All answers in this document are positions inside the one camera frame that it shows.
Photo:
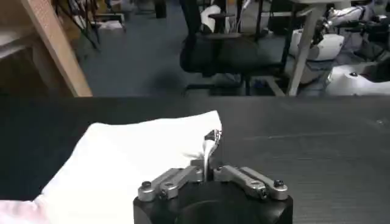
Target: white desk leg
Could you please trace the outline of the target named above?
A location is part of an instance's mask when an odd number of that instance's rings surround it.
[[[317,20],[324,14],[325,9],[326,4],[316,4],[315,8],[306,17],[302,37],[299,41],[299,50],[294,64],[294,72],[288,84],[287,95],[289,96],[297,95],[297,89],[302,77],[303,69],[306,65],[311,40],[314,35],[314,28],[316,27]]]

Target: office chair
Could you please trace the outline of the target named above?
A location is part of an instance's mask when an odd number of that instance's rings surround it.
[[[239,74],[241,79],[237,85],[230,86],[192,84],[186,87],[185,92],[189,89],[239,88],[245,83],[245,93],[250,95],[253,72],[280,66],[280,59],[272,61],[267,52],[259,51],[254,41],[244,38],[240,33],[218,33],[223,31],[225,18],[233,15],[209,15],[209,18],[215,20],[215,29],[212,30],[202,24],[196,0],[180,0],[180,5],[188,27],[188,36],[180,54],[182,69],[189,73],[202,73],[204,77],[217,73]],[[275,82],[274,79],[266,79],[268,81]]]

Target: white cloth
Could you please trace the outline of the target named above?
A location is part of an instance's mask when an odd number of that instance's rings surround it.
[[[216,111],[132,125],[92,124],[36,202],[51,224],[133,223],[140,184],[201,157],[204,136],[214,129],[222,129]]]

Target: metal bracket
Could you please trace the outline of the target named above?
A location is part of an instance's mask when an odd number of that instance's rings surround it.
[[[180,172],[180,169],[169,169],[152,182],[145,181],[142,186],[138,188],[138,199],[140,201],[152,201],[160,191],[160,185],[169,177],[176,175]]]
[[[166,180],[160,185],[161,195],[166,199],[177,197],[179,189],[185,184],[201,181],[203,181],[203,170],[196,166],[188,166],[173,176],[169,181]]]
[[[239,169],[232,166],[223,166],[214,172],[217,181],[231,181],[242,187],[246,194],[260,199],[267,197],[267,189],[263,182],[253,179]]]
[[[262,181],[266,185],[267,190],[268,190],[271,198],[273,198],[275,200],[286,200],[287,199],[288,188],[287,188],[287,185],[285,185],[283,181],[280,181],[280,180],[274,181],[274,180],[264,176],[263,174],[258,173],[258,172],[254,171],[248,167],[242,167],[241,170],[245,171],[246,173],[253,176],[254,178]]]
[[[140,201],[153,201],[156,195],[161,194],[166,199],[178,195],[179,189],[187,182],[203,181],[203,170],[197,166],[188,166],[185,169],[169,169],[152,182],[145,181],[138,188]]]
[[[274,200],[288,198],[288,188],[283,181],[274,181],[248,167],[223,166],[214,170],[214,178],[216,181],[232,181],[241,186],[246,194],[260,199],[267,196]]]

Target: black tabletop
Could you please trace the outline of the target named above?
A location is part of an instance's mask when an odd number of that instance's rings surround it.
[[[224,129],[219,156],[284,180],[294,223],[390,223],[386,97],[0,99],[0,199],[35,198],[93,122],[210,110]]]

